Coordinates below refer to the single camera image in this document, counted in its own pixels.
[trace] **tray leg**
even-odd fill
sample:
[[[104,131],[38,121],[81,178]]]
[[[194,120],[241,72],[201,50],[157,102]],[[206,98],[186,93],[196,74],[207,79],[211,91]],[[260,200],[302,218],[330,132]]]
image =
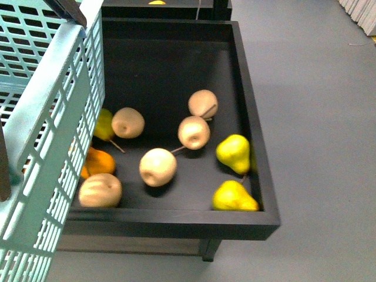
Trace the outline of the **tray leg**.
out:
[[[220,239],[201,239],[199,243],[199,254],[203,261],[214,261],[214,255],[218,250]]]

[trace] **gray floor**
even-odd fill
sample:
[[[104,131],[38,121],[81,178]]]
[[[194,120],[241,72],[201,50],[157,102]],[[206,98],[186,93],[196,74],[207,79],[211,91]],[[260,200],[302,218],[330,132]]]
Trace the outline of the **gray floor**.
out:
[[[375,281],[376,48],[336,0],[233,0],[283,225],[197,257],[57,253],[48,281]]]

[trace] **yellow object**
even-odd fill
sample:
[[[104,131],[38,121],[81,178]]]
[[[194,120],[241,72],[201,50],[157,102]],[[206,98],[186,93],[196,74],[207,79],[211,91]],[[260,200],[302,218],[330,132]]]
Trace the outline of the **yellow object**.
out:
[[[228,180],[222,183],[213,195],[215,210],[237,210],[253,212],[260,210],[259,204],[248,194],[238,181]]]
[[[166,3],[160,0],[149,2],[149,5],[164,5],[164,4]]]
[[[99,173],[114,174],[115,169],[116,163],[110,154],[90,147],[81,171],[81,177],[87,179],[89,176]]]
[[[98,117],[98,122],[95,126],[94,136],[102,139],[103,141],[111,141],[115,133],[112,129],[112,113],[107,109],[101,109]]]
[[[232,134],[224,139],[216,149],[218,160],[244,175],[250,170],[250,144],[242,135]]]

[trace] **black wooden box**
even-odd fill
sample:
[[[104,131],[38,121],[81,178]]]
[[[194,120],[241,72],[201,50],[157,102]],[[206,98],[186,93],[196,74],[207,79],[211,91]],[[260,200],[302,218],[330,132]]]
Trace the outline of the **black wooden box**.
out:
[[[220,240],[266,240],[280,219],[238,23],[107,19],[103,44],[103,107],[114,113],[125,106],[137,109],[145,118],[145,131],[136,139],[115,139],[125,155],[93,139],[96,149],[115,158],[123,198],[114,209],[80,207],[75,198],[59,249],[132,253],[138,249],[127,250],[125,238],[173,239],[174,244],[182,239],[188,245],[187,240],[193,240],[198,254],[212,260]],[[147,187],[138,172],[140,158],[154,147],[181,146],[177,128],[190,115],[189,96],[200,89],[210,89],[219,100],[217,115],[209,122],[208,144],[176,154],[177,174],[166,187]],[[240,180],[215,154],[216,146],[233,133],[249,138],[256,151],[258,174],[250,173],[244,186],[261,204],[260,212],[211,208],[212,195],[225,180]],[[115,247],[119,240],[121,246]]]

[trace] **pear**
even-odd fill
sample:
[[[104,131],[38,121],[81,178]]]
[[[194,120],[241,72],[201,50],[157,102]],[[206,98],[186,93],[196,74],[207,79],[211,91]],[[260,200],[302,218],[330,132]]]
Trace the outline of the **pear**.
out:
[[[217,113],[218,100],[212,91],[203,89],[189,97],[188,108],[193,116],[201,116],[203,119],[208,119]]]
[[[202,117],[189,116],[180,123],[177,137],[188,149],[198,150],[209,141],[210,128]]]
[[[151,187],[159,187],[170,182],[176,169],[175,156],[162,148],[148,151],[141,158],[139,165],[142,180]]]
[[[78,199],[83,207],[116,207],[122,198],[122,183],[109,173],[87,178],[81,185]]]
[[[250,144],[242,135],[232,134],[216,149],[218,160],[236,173],[244,175],[250,170]]]
[[[104,108],[101,108],[99,112],[98,121],[94,129],[94,136],[102,139],[106,142],[111,142],[115,147],[117,147],[122,153],[125,153],[122,148],[119,147],[112,139],[115,137],[115,132],[112,129],[112,113]]]
[[[111,123],[114,133],[120,138],[136,138],[145,126],[143,116],[133,108],[118,110],[112,118]]]
[[[213,195],[213,208],[245,212],[260,210],[259,204],[248,194],[246,188],[235,180],[227,180],[219,186]]]

